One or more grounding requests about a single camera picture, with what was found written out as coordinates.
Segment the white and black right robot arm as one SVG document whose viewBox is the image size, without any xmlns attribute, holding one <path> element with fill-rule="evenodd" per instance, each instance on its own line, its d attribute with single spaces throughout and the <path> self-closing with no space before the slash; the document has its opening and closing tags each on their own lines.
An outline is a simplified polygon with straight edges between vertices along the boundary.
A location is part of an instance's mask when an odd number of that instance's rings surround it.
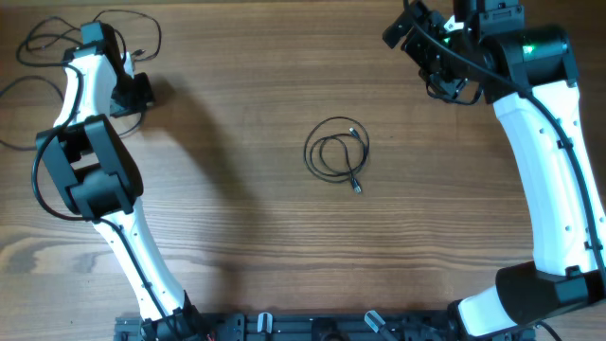
<svg viewBox="0 0 606 341">
<path fill-rule="evenodd" d="M 405 2 L 383 33 L 419 66 L 430 97 L 459 103 L 471 82 L 513 150 L 532 226 L 531 261 L 498 271 L 449 306 L 453 340 L 541 325 L 605 299 L 605 213 L 579 118 L 579 71 L 567 32 L 527 27 L 516 1 L 457 1 L 450 18 Z"/>
</svg>

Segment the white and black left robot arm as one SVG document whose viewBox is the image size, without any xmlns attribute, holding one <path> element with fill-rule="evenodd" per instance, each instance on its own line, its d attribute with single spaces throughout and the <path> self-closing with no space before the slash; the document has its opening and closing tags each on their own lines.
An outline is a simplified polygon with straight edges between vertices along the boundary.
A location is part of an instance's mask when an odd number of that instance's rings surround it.
<svg viewBox="0 0 606 341">
<path fill-rule="evenodd" d="M 109 244 L 138 301 L 142 340 L 209 340 L 212 330 L 170 272 L 147 225 L 144 185 L 111 117 L 144 114 L 154 101 L 149 78 L 134 73 L 119 33 L 93 21 L 82 44 L 65 51 L 65 100 L 52 129 L 36 136 L 36 166 L 48 170 L 68 220 L 86 221 Z"/>
</svg>

